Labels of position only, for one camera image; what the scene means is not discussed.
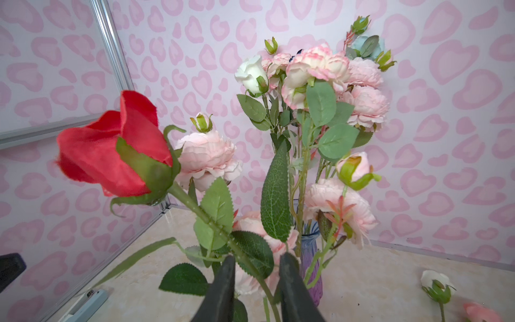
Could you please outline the white rose stem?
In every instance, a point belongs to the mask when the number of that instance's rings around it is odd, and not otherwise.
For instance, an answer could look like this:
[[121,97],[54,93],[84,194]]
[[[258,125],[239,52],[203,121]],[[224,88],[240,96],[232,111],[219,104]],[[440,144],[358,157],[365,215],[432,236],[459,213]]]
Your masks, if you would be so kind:
[[272,122],[266,98],[269,83],[262,66],[262,57],[256,55],[242,62],[235,73],[235,78],[245,88],[245,94],[237,95],[237,100],[244,113],[257,129],[271,130]]

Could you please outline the pink peony stem pile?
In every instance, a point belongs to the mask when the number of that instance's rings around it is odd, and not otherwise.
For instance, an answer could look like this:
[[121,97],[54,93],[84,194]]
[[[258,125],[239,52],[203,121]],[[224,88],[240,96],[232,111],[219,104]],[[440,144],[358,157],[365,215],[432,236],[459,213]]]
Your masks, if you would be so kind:
[[347,123],[352,106],[337,95],[347,88],[350,62],[343,53],[322,44],[297,52],[286,68],[286,78],[266,94],[274,157],[261,199],[266,233],[286,244],[290,230],[304,223],[308,169],[313,154],[324,166],[335,164],[351,151],[358,129]]

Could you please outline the pink peony stem two blooms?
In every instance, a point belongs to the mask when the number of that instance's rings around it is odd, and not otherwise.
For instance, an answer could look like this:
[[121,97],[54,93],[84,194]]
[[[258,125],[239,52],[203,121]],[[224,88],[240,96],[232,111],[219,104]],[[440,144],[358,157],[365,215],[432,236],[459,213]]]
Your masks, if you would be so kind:
[[[366,152],[352,154],[348,158],[342,159],[337,166],[338,176],[341,170],[354,170],[350,183],[354,186],[366,175],[372,174],[373,166],[368,160]],[[365,241],[368,241],[367,233],[378,225],[376,217],[371,211],[370,204],[352,187],[345,185],[340,178],[320,179],[318,183],[309,186],[304,200],[304,221],[315,221],[315,217],[321,212],[323,219],[328,219],[329,230],[333,224],[337,224],[335,237],[350,235],[344,228],[352,229],[351,241],[362,249]],[[292,253],[299,232],[290,230],[290,235],[286,244],[280,240],[270,237],[262,225],[261,214],[258,211],[251,211],[243,216],[236,217],[233,225],[234,231],[244,231],[255,233],[265,239],[268,243],[273,256],[275,267],[272,274],[265,280],[270,291],[275,292],[279,282],[278,265],[280,256],[286,253],[287,246]],[[264,292],[255,277],[246,273],[240,265],[236,266],[235,290],[238,295],[251,295]]]

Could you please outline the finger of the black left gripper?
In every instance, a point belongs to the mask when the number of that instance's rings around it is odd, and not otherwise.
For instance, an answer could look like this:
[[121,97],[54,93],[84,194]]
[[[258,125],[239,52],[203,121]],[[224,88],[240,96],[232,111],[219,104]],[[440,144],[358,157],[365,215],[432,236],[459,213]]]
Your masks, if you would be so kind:
[[0,292],[4,292],[14,280],[27,268],[24,259],[19,253],[10,253],[0,256]]

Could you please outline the pink peony stem with leaves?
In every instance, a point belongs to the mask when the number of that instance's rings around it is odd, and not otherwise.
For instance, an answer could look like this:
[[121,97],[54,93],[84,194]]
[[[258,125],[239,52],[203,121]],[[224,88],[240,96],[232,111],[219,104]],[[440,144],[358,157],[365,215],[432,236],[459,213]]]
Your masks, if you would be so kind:
[[236,145],[213,129],[209,115],[199,113],[190,120],[196,132],[179,139],[174,147],[181,165],[176,181],[198,201],[217,178],[227,185],[236,180],[243,162],[236,158]]

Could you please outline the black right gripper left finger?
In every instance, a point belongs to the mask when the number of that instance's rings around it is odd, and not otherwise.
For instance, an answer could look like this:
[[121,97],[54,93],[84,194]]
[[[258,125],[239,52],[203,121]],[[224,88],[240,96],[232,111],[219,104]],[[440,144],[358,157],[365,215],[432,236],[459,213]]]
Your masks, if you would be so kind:
[[236,261],[228,256],[223,261],[212,285],[192,322],[232,322],[234,315]]

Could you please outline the light blue rose stem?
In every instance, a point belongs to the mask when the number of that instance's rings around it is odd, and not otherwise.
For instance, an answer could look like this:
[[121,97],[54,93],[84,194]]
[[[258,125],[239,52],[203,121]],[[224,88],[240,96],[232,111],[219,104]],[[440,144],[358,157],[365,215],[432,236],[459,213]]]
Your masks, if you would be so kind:
[[379,65],[382,72],[393,67],[397,61],[394,60],[391,50],[386,50],[384,40],[378,35],[367,36],[366,32],[370,25],[370,16],[358,16],[351,24],[344,41],[344,51],[348,59],[362,58],[371,60]]

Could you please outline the pink peony stem with bud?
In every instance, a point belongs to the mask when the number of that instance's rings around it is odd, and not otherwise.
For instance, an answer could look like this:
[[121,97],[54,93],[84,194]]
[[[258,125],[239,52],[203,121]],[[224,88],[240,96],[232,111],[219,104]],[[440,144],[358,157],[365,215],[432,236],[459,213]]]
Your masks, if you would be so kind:
[[351,60],[347,90],[337,95],[338,101],[354,106],[347,123],[368,132],[380,130],[390,110],[390,102],[380,90],[384,80],[379,67],[373,60]]

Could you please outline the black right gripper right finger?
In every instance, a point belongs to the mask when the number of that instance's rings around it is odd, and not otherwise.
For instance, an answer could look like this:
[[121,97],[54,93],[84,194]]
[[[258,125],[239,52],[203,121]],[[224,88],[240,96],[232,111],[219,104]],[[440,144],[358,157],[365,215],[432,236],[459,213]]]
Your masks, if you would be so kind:
[[299,273],[295,256],[285,253],[280,257],[278,289],[281,299],[281,315],[284,322],[324,322]]

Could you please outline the large pink peony stem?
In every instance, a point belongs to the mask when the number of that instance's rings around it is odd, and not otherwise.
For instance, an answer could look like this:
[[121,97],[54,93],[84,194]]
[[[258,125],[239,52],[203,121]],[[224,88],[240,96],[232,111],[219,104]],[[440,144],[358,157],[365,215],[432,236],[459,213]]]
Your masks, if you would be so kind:
[[262,60],[262,66],[269,80],[269,91],[276,90],[286,78],[286,68],[293,56],[289,53],[279,53],[275,37],[265,40],[265,50],[270,55]]

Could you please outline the purple gradient glass vase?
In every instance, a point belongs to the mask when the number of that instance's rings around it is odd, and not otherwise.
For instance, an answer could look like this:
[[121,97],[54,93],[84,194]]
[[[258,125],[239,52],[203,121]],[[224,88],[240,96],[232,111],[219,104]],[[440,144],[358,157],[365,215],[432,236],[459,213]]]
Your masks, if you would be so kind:
[[[302,269],[302,277],[305,277],[308,269],[311,267],[313,260],[315,258],[315,254],[318,252],[319,248],[317,245],[317,239],[320,237],[320,230],[318,223],[312,222],[311,224],[308,222],[304,224],[304,230],[302,235],[302,252],[301,252],[301,260],[303,262]],[[311,298],[316,307],[319,306],[320,301],[323,297],[323,279],[320,276],[317,280],[317,283],[308,290]]]

